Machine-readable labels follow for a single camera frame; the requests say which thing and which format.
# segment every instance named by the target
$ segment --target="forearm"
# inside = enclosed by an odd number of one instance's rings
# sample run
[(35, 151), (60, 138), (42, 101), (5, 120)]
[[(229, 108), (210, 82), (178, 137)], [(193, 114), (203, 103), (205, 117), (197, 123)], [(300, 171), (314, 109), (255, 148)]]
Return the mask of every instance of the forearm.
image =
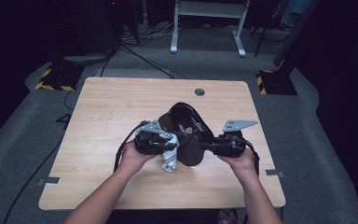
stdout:
[(239, 177), (251, 224), (282, 223), (255, 172)]
[(117, 169), (71, 213), (65, 223), (105, 223), (131, 177), (132, 174)]

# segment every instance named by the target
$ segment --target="wooden table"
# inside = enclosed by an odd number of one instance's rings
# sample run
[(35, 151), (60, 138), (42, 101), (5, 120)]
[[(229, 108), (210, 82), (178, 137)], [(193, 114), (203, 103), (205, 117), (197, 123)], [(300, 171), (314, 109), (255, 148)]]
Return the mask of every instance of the wooden table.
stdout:
[[(203, 89), (198, 96), (195, 89)], [(113, 173), (116, 152), (142, 120), (158, 119), (177, 102), (192, 105), (213, 131), (223, 133), (227, 119), (258, 120), (245, 82), (153, 78), (89, 77), (80, 93), (50, 177), (41, 209), (74, 209)], [(279, 178), (261, 123), (242, 130), (260, 156), (260, 180), (272, 204), (283, 207)], [(242, 188), (229, 166), (206, 151), (201, 164), (178, 162), (168, 173), (162, 156), (147, 162), (124, 190), (117, 209), (244, 207)]]

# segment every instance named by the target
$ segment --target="gray carpet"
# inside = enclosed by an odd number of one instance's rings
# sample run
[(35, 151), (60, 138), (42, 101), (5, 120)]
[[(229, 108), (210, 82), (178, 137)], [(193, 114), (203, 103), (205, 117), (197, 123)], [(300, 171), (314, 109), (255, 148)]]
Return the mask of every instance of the gray carpet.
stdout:
[[(131, 49), (165, 65), (161, 68), (175, 78), (183, 78), (176, 73), (179, 72), (189, 79), (248, 83), (275, 166), (284, 174), (281, 182), (287, 201), (285, 223), (358, 223), (358, 201), (352, 182), (315, 114), (318, 92), (295, 70), (291, 79), (298, 96), (259, 93), (255, 72), (277, 70), (272, 61), (282, 44), (280, 40), (287, 33), (267, 31), (255, 58), (261, 32), (250, 37), (250, 31), (244, 30), (241, 39), (248, 55), (240, 58), (231, 37), (232, 29), (235, 28), (185, 30), (179, 34), (176, 54), (170, 54), (170, 36)], [(31, 92), (0, 130), (0, 223), (22, 186), (63, 137), (63, 124), (55, 120), (71, 112), (64, 105), (67, 91), (34, 89), (47, 66), (41, 64), (25, 80)], [(97, 67), (98, 64), (86, 67), (79, 84), (93, 76)], [(103, 77), (168, 78), (122, 50), (106, 66)], [(80, 92), (81, 86), (68, 95), (69, 107), (76, 105)], [(25, 188), (7, 223), (62, 223), (68, 216), (70, 211), (43, 211), (38, 207), (43, 190), (38, 181), (48, 176), (55, 155), (53, 153)]]

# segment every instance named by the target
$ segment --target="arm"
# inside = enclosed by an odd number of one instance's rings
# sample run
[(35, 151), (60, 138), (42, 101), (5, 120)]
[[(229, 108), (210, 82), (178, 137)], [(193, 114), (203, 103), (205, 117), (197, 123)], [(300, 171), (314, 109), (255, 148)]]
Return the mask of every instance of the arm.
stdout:
[(117, 170), (92, 192), (64, 223), (105, 223), (131, 177), (153, 157), (155, 156), (139, 153), (133, 143), (128, 143), (124, 147)]
[(254, 156), (247, 148), (238, 158), (220, 157), (240, 180), (250, 223), (282, 223), (255, 171)]

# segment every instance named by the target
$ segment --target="hand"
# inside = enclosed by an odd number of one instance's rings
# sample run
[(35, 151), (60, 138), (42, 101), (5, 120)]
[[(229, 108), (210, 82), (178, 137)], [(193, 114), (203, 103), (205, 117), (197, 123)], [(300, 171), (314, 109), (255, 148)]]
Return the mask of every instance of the hand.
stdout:
[(255, 171), (255, 157), (250, 148), (246, 148), (238, 158), (217, 157), (229, 164), (239, 180), (242, 180), (247, 176), (257, 176), (257, 172)]
[(156, 155), (144, 155), (138, 152), (133, 142), (127, 143), (124, 146), (120, 165), (117, 170), (125, 171), (130, 175), (135, 175), (142, 169), (147, 161), (154, 157), (156, 157)]

